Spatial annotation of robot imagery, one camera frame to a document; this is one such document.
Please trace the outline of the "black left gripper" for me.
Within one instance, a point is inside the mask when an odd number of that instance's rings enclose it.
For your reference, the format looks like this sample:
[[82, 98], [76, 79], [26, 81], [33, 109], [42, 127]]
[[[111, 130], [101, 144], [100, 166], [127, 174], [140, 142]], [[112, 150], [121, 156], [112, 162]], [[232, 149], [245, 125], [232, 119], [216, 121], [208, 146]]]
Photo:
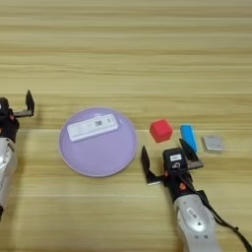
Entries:
[[31, 91], [27, 92], [26, 105], [26, 110], [15, 112], [14, 115], [0, 113], [0, 138], [8, 138], [15, 142], [18, 130], [20, 128], [20, 123], [16, 118], [33, 117], [34, 101]]

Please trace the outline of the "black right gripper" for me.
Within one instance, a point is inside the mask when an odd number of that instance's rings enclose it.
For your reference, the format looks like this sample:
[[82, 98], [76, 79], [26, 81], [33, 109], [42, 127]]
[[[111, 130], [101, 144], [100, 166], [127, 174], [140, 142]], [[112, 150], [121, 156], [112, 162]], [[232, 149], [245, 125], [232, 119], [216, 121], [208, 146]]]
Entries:
[[[203, 162], [198, 158], [192, 147], [183, 139], [179, 139], [179, 142], [186, 156], [188, 168], [197, 169], [203, 167]], [[158, 184], [163, 181], [163, 175], [156, 176], [151, 172], [150, 159], [146, 147], [142, 147], [141, 162], [149, 185]], [[168, 189], [172, 201], [175, 201], [179, 197], [193, 194], [195, 190], [191, 174], [188, 171], [167, 175], [163, 185]]]

